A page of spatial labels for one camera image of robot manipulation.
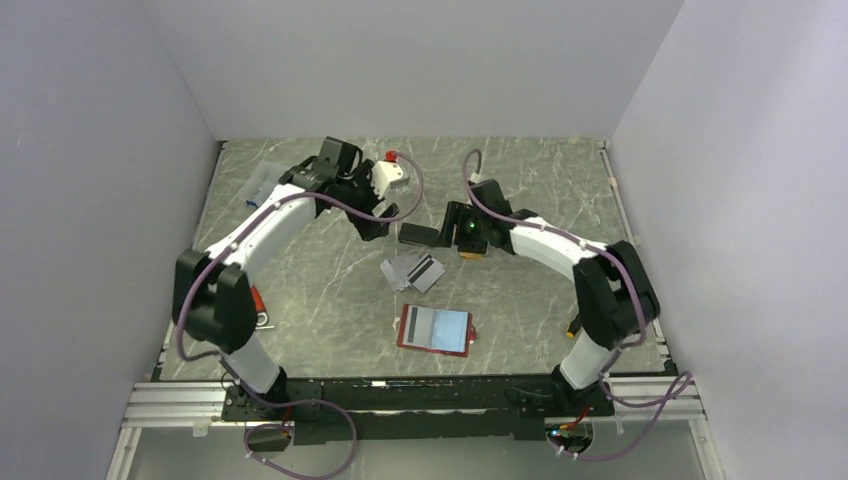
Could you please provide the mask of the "single white stripe card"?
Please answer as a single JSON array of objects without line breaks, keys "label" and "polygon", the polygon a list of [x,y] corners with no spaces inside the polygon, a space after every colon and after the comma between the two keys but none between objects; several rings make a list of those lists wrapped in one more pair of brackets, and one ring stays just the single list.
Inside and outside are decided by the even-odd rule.
[{"label": "single white stripe card", "polygon": [[404,346],[429,348],[433,335],[435,310],[406,305],[400,343]]}]

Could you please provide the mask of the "red leather wallet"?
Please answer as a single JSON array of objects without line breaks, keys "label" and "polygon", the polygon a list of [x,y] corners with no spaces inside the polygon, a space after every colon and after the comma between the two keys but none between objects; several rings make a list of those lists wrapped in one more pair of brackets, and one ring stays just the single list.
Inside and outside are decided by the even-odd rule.
[{"label": "red leather wallet", "polygon": [[473,325],[473,316],[466,311],[432,308],[435,310],[435,316],[431,346],[420,348],[401,345],[400,336],[406,305],[412,304],[403,306],[397,321],[396,345],[399,348],[461,358],[469,355],[470,346],[475,342],[477,333]]}]

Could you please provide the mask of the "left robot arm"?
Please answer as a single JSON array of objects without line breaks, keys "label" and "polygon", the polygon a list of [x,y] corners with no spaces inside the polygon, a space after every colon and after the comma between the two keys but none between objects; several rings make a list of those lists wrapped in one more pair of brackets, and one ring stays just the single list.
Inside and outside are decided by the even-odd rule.
[{"label": "left robot arm", "polygon": [[323,212],[345,212],[360,238],[384,237],[403,219],[396,204],[375,211],[405,172],[395,158],[376,161],[347,141],[327,137],[318,154],[285,171],[256,210],[204,250],[188,248],[175,264],[173,345],[185,362],[216,357],[264,420],[289,400],[288,376],[259,339],[252,287],[266,263]]}]

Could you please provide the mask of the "white magnetic stripe card stack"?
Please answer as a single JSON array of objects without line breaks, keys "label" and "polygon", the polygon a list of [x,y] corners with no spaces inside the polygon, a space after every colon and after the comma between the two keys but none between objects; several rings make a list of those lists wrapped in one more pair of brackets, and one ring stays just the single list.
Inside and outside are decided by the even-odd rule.
[{"label": "white magnetic stripe card stack", "polygon": [[425,254],[384,260],[380,271],[395,293],[409,288],[426,293],[444,275],[445,268],[433,255]]}]

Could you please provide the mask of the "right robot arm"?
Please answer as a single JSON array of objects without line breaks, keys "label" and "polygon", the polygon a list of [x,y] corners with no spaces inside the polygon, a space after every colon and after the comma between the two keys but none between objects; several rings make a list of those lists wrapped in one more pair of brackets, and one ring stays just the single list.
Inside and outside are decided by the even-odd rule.
[{"label": "right robot arm", "polygon": [[581,330],[554,369],[557,383],[550,391],[555,409],[574,415],[588,404],[589,388],[609,370],[615,354],[641,340],[661,312],[641,258],[627,241],[589,241],[531,210],[513,210],[493,179],[470,182],[467,192],[467,202],[447,204],[438,246],[463,253],[500,249],[534,260],[574,285]]}]

